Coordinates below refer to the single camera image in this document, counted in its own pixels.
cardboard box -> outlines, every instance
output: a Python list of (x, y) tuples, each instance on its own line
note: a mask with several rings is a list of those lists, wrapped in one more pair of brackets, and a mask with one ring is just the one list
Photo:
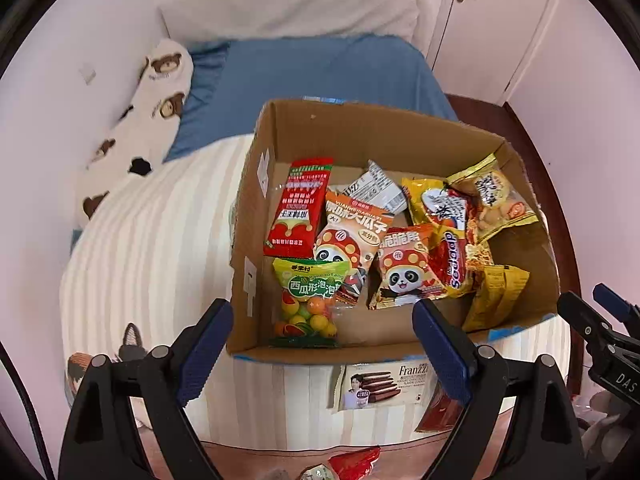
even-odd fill
[[(396, 182), (403, 176), (444, 177), (468, 168), (490, 153), (496, 154), (515, 189), (540, 212), (527, 181), (524, 165), (502, 137), (466, 124), (405, 110), (362, 104), (327, 104), (277, 100), (265, 105), (247, 155), (236, 206), (236, 229), (231, 264), (235, 270), (231, 303), (234, 328), (227, 341), (229, 353), (263, 362), (286, 364), (356, 364), (400, 360), (424, 355), (412, 329), (412, 306), (368, 310), (367, 297), (375, 292), (376, 271), (369, 273), (370, 290), (361, 302), (340, 314), (339, 349), (270, 348), (273, 312), (279, 312), (282, 290), (273, 272), (272, 258), (262, 255), (276, 204), (289, 165), (300, 158), (334, 159), (330, 184), (348, 184), (375, 160)], [(399, 214), (395, 225), (407, 225)], [(529, 283), (513, 313), (501, 326), (527, 327), (556, 312), (559, 280), (543, 223), (508, 228), (491, 238), (498, 264), (530, 272)], [(453, 324), (461, 326), (473, 295), (438, 300), (436, 304)], [(487, 333), (475, 333), (476, 341)]]

white door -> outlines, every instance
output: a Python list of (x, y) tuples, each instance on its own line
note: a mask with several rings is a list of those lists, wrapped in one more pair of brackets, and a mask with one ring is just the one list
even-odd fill
[(433, 73), (449, 94), (501, 104), (547, 0), (453, 0)]

bed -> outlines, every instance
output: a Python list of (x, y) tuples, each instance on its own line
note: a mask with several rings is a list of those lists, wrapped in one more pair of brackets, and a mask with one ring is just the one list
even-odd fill
[[(82, 200), (102, 198), (85, 219), (60, 287), (70, 400), (91, 355), (126, 360), (170, 344), (213, 298), (230, 298), (235, 190), (265, 101), (360, 101), (456, 120), (424, 60), (428, 44), (419, 3), (179, 0), (161, 6), (168, 35), (185, 48), (180, 59), (189, 59), (193, 76), (188, 89), (163, 90), (183, 94), (172, 105), (180, 113), (171, 142), (165, 134), (162, 147), (151, 151), (133, 143), (135, 153), (122, 155), (117, 176), (102, 181), (101, 192), (79, 194)], [(159, 73), (152, 72), (154, 60), (172, 56), (177, 47), (163, 48), (148, 56), (143, 78)], [(119, 123), (132, 123), (128, 136), (136, 132), (135, 110), (160, 110), (164, 99), (140, 103)], [(150, 173), (131, 171), (133, 158), (144, 158), (139, 150), (164, 164), (153, 162)], [(109, 156), (103, 155), (100, 162)], [(550, 353), (566, 374), (568, 341), (566, 327), (551, 319), (495, 345), (506, 357)], [(329, 366), (254, 363), (223, 353), (186, 412), (201, 440), (249, 449), (424, 437), (414, 432), (421, 405), (333, 414), (328, 399), (334, 375)], [(149, 426), (144, 406), (134, 400), (133, 408), (139, 423)]]

blue blanket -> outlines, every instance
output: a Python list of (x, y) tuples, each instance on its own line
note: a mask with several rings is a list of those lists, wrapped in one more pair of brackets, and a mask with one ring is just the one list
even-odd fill
[(166, 160), (252, 132), (276, 98), (336, 98), (457, 120), (420, 51), (395, 36), (223, 41), (190, 54), (191, 92)]

white wall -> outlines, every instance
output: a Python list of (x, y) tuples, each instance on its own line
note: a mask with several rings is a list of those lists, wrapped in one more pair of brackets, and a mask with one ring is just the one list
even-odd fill
[(588, 0), (559, 0), (509, 103), (545, 162), (591, 298), (640, 303), (640, 72)]
[[(164, 1), (58, 0), (0, 80), (0, 339), (31, 395), (54, 469), (68, 416), (58, 283), (68, 259), (74, 182), (128, 104), (144, 55), (165, 35), (156, 12)], [(440, 0), (426, 5), (435, 19)], [(89, 86), (79, 74), (85, 63), (97, 73)], [(0, 412), (38, 465), (4, 373)]]

